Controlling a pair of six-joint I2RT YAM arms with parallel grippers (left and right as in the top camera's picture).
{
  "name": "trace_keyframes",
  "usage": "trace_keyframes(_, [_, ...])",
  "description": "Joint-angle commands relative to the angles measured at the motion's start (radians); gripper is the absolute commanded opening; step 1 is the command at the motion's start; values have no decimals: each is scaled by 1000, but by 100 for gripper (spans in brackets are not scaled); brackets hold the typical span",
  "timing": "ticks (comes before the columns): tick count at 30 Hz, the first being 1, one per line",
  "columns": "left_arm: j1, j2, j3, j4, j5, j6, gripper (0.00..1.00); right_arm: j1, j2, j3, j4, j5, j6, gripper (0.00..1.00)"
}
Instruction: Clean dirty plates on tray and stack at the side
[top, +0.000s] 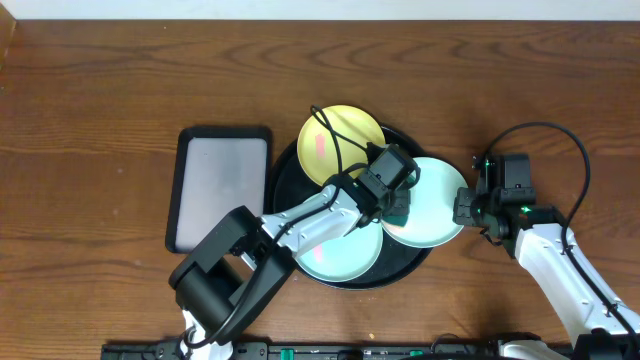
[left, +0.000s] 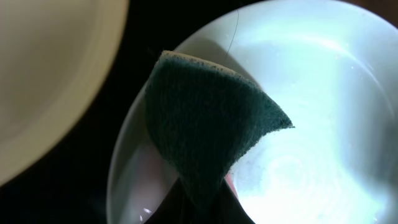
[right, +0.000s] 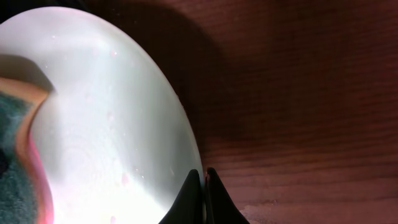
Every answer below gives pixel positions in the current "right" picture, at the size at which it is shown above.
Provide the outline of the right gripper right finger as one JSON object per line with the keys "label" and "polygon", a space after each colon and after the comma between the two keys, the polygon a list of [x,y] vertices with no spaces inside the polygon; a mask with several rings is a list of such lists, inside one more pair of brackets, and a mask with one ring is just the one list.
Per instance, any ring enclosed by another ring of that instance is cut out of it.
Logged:
{"label": "right gripper right finger", "polygon": [[236,208],[219,175],[212,167],[206,171],[205,202],[207,224],[249,224]]}

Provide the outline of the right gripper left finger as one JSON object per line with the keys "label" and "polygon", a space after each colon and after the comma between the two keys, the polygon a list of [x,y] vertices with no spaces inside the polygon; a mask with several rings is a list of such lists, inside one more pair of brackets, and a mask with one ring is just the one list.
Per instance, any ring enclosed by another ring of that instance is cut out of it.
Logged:
{"label": "right gripper left finger", "polygon": [[199,173],[192,169],[174,203],[159,224],[202,224],[203,197]]}

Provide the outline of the green yellow sponge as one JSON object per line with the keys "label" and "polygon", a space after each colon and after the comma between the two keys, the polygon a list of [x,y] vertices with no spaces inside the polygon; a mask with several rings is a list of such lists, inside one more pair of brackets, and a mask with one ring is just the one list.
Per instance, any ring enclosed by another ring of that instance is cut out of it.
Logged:
{"label": "green yellow sponge", "polygon": [[1,78],[1,223],[53,223],[53,202],[30,126],[48,93]]}

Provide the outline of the light green plate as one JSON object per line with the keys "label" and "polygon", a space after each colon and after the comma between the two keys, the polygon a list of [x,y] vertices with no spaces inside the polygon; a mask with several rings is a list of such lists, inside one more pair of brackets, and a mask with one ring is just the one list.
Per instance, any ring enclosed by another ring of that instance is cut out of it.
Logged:
{"label": "light green plate", "polygon": [[192,169],[185,111],[159,67],[90,13],[42,7],[1,24],[1,76],[49,92],[30,129],[55,223],[158,223]]}

